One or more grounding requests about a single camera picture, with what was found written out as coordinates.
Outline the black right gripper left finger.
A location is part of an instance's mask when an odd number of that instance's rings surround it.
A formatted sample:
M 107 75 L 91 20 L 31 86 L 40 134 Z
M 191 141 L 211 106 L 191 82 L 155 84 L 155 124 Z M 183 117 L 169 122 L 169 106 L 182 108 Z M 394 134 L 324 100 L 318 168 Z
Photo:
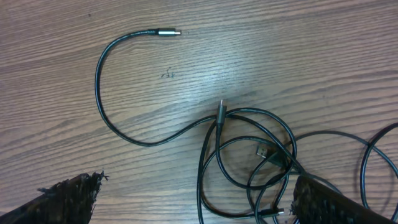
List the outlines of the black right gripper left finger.
M 88 224 L 91 220 L 104 172 L 79 174 L 50 188 L 42 195 L 1 215 L 2 224 Z

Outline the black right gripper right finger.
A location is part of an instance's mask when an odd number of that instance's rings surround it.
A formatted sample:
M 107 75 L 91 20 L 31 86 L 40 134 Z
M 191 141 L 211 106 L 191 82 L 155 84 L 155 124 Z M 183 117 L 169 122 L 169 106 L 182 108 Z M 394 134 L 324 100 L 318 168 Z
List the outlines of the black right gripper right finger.
M 303 224 L 394 224 L 376 212 L 306 176 L 299 176 L 292 214 Z

